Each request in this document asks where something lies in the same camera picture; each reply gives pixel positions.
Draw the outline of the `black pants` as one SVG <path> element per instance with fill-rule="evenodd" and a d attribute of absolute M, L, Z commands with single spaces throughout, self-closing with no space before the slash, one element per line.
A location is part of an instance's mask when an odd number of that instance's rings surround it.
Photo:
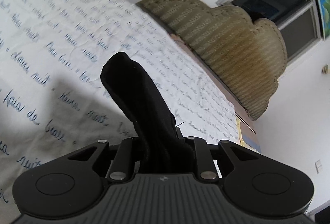
<path fill-rule="evenodd" d="M 104 65 L 100 78 L 139 137 L 139 172 L 193 173 L 193 150 L 178 138 L 175 117 L 144 68 L 119 52 Z"/>

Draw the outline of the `white wall switch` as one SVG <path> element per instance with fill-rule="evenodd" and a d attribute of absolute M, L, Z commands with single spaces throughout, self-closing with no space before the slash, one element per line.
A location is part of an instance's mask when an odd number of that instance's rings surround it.
<path fill-rule="evenodd" d="M 315 168 L 316 168 L 317 174 L 320 174 L 323 171 L 323 166 L 322 166 L 321 160 L 317 160 L 315 162 Z"/>

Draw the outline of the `white script-print bedsheet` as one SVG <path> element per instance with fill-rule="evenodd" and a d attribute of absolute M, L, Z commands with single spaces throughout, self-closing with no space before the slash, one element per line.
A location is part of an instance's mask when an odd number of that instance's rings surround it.
<path fill-rule="evenodd" d="M 1 0 L 1 223 L 23 172 L 100 139 L 135 136 L 101 83 L 117 52 L 138 62 L 184 136 L 237 142 L 235 109 L 168 32 L 126 0 Z"/>

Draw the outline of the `olive upholstered headboard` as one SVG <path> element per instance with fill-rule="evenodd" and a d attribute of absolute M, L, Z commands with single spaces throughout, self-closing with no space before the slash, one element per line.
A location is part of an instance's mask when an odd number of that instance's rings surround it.
<path fill-rule="evenodd" d="M 269 19 L 253 21 L 233 5 L 142 0 L 137 5 L 178 35 L 231 90 L 252 120 L 267 110 L 285 71 L 284 39 Z"/>

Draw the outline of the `dark window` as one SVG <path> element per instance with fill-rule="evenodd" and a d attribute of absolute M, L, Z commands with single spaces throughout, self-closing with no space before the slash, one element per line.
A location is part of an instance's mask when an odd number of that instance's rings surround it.
<path fill-rule="evenodd" d="M 284 38 L 289 62 L 324 40 L 317 0 L 218 0 L 221 5 L 239 6 L 253 21 L 273 21 Z"/>

